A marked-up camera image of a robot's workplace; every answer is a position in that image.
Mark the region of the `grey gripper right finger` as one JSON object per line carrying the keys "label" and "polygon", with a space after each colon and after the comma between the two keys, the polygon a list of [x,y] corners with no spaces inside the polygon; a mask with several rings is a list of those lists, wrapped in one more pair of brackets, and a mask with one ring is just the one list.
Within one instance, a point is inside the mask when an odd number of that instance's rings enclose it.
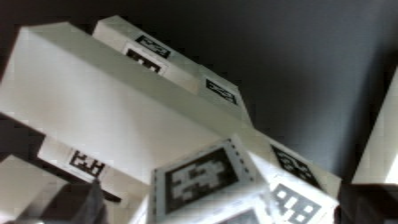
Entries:
{"label": "grey gripper right finger", "polygon": [[333,224],[398,224],[398,185],[342,184]]}

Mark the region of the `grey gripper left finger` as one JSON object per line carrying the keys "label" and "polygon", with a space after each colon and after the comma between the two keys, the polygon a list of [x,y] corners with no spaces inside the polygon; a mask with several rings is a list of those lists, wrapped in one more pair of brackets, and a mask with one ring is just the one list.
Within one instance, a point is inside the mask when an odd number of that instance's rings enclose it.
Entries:
{"label": "grey gripper left finger", "polygon": [[110,224],[99,182],[65,184],[44,208],[22,211],[15,224]]}

